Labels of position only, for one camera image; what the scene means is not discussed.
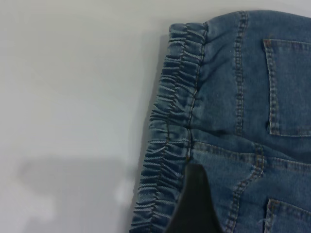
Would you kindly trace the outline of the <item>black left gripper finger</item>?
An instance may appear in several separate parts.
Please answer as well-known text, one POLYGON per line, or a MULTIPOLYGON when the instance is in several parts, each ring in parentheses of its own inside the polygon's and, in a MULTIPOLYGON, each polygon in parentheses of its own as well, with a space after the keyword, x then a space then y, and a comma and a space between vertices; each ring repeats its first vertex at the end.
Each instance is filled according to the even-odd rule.
POLYGON ((202 165, 187 164, 184 187, 167 233, 220 233, 207 174, 202 165))

